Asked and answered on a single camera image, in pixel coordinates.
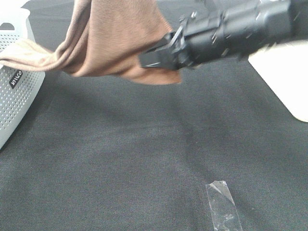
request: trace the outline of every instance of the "perforated plastic basket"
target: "perforated plastic basket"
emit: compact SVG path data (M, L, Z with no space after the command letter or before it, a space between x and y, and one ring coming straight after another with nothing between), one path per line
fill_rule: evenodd
M11 27L0 29L0 51L19 38L34 41L28 20L30 11L23 8L13 11L0 10L0 26ZM44 72L28 72L0 65L0 148L26 114L44 78Z

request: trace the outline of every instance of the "clear tape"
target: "clear tape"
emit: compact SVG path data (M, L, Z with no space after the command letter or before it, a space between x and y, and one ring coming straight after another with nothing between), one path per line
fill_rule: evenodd
M225 181L206 185L215 231L243 231L235 203Z

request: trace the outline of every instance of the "brown towel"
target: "brown towel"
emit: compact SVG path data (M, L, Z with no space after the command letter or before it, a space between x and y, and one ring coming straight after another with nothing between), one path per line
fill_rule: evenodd
M65 41L55 52L23 38L0 52L0 64L64 70L74 77L115 74L144 84L178 83L177 71L143 69L138 59L170 30L155 0L75 0Z

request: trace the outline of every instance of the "black tablecloth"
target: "black tablecloth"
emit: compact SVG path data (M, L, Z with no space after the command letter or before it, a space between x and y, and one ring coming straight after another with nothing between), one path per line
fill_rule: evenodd
M204 11L159 6L175 28ZM37 42L54 50L73 1L27 8ZM308 124L245 60L182 76L145 86L47 72L0 153L0 230L211 231L205 185L225 180L244 231L307 231Z

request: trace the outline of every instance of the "basket label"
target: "basket label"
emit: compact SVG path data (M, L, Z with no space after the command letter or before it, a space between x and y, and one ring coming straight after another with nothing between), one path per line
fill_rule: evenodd
M23 76L23 71L18 70L16 71L16 73L13 75L13 77L10 80L10 85L11 88L14 89L15 86L17 85L18 81L21 79L21 77Z

